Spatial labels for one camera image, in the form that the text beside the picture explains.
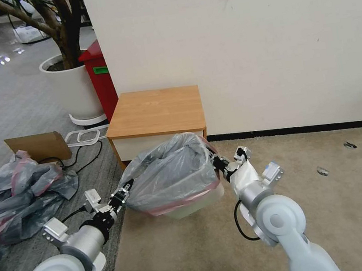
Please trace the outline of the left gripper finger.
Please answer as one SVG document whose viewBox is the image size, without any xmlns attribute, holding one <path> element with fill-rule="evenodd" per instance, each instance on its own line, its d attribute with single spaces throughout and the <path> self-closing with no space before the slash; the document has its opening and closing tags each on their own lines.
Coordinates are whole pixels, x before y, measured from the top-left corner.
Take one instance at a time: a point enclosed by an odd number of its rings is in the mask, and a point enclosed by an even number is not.
<svg viewBox="0 0 362 271">
<path fill-rule="evenodd" d="M 134 179 L 127 180 L 124 182 L 117 190 L 115 190 L 111 196 L 110 200 L 125 200 L 129 197 L 129 192 L 133 187 Z"/>
<path fill-rule="evenodd" d="M 129 193 L 111 195 L 106 206 L 106 212 L 110 215 L 117 215 L 125 207 Z"/>
</svg>

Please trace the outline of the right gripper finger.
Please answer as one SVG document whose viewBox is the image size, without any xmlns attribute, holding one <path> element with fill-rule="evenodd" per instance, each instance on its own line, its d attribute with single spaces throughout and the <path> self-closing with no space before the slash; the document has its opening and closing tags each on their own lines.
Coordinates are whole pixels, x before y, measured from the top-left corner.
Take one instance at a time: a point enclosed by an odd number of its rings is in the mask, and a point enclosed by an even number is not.
<svg viewBox="0 0 362 271">
<path fill-rule="evenodd" d="M 210 146 L 206 146 L 206 148 L 207 148 L 207 150 L 209 152 L 209 159 L 211 161 L 211 164 L 219 163 L 220 162 L 220 156 L 215 151 L 215 149 L 210 147 Z"/>
<path fill-rule="evenodd" d="M 230 171 L 230 161 L 222 156 L 214 156 L 215 169 L 219 171 Z"/>
</svg>

